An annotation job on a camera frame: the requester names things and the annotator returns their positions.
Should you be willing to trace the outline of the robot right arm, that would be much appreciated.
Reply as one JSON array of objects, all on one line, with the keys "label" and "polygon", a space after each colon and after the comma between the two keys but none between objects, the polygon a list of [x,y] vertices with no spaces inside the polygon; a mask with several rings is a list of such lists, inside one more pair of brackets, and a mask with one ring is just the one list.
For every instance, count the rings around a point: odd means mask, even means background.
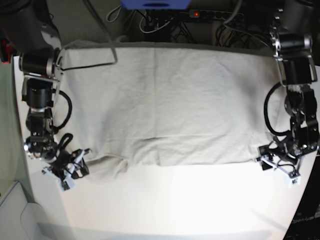
[{"label": "robot right arm", "polygon": [[43,173],[53,177],[63,191],[89,174],[84,156],[89,149],[67,151],[73,135],[59,142],[55,135],[69,122],[73,110],[70,97],[60,89],[69,70],[63,64],[58,29],[44,0],[3,0],[0,3],[0,58],[3,63],[18,55],[23,73],[21,98],[28,106],[25,153],[47,164]]}]

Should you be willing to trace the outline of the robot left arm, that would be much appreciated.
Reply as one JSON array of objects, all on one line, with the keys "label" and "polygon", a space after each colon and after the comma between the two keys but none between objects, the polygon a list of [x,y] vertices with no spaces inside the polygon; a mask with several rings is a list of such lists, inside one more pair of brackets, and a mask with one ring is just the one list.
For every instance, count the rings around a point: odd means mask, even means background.
[{"label": "robot left arm", "polygon": [[[312,83],[318,81],[313,59],[313,30],[320,14],[318,0],[286,0],[274,14],[266,45],[273,51],[279,82],[267,93],[263,116],[272,141],[258,148],[256,161],[263,170],[279,170],[291,184],[300,180],[299,164],[304,156],[319,149],[320,130],[317,100]],[[279,88],[286,96],[284,108],[290,128],[276,131],[269,119],[269,100]]]}]

